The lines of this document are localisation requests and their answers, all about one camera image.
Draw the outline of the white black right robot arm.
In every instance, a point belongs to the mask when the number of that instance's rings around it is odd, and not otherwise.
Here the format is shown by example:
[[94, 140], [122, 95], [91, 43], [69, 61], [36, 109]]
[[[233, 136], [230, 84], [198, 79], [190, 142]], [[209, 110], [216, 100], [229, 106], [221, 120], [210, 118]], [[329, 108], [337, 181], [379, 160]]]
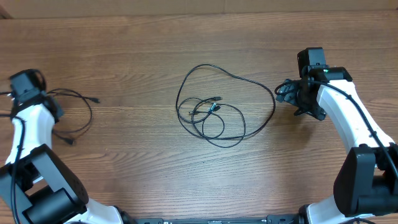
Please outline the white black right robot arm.
[[346, 159], [330, 197], [304, 205], [297, 223], [367, 222], [397, 213], [397, 143], [375, 122], [343, 67], [306, 66], [299, 80], [275, 89], [277, 101], [323, 120], [330, 117], [346, 149]]

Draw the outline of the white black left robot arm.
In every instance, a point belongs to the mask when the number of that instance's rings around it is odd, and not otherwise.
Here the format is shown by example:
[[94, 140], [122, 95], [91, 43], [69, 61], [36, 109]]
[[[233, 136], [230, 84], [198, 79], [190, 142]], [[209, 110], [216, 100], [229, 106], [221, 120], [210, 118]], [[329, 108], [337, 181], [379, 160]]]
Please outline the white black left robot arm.
[[12, 151], [1, 167], [1, 198], [16, 223], [132, 223], [115, 206], [90, 199], [52, 150], [57, 106], [51, 98], [17, 101]]

